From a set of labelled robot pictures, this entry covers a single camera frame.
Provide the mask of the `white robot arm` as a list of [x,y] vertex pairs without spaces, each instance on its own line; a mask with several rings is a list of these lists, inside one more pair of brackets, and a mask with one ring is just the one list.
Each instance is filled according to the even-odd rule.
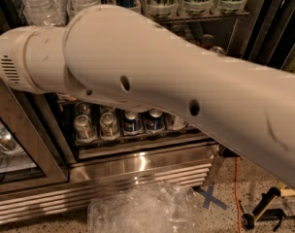
[[182,117],[295,189],[295,74],[202,49],[113,5],[0,35],[11,88]]

